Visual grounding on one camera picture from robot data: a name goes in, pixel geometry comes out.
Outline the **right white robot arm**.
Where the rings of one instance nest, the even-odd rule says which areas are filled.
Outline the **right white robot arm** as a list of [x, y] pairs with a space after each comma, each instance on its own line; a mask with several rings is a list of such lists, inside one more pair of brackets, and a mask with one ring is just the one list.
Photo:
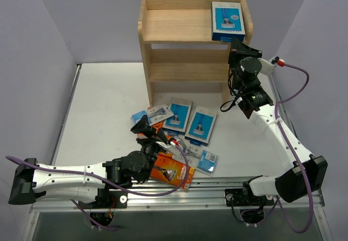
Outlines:
[[231, 105], [238, 106], [261, 130], [285, 169], [279, 176], [258, 176], [244, 183], [243, 201], [252, 205], [261, 196], [279, 196], [291, 203], [317, 191], [324, 181], [327, 160], [302, 145], [280, 117], [279, 105], [272, 101], [258, 78], [260, 73], [270, 74], [276, 66], [284, 66], [284, 61], [279, 57], [264, 60], [260, 50], [237, 38], [230, 43], [228, 88], [234, 96]]

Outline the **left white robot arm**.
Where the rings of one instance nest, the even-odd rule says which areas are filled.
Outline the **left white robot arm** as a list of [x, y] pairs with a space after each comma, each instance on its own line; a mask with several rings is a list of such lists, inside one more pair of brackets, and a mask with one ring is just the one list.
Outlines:
[[143, 134], [136, 142], [139, 150], [111, 161], [81, 166], [52, 166], [39, 163], [36, 158], [8, 156], [17, 164], [8, 203], [28, 205], [39, 200], [74, 200], [105, 207], [111, 189], [125, 190], [146, 182], [160, 151], [170, 146], [162, 129], [155, 129], [143, 116], [132, 128], [134, 134]]

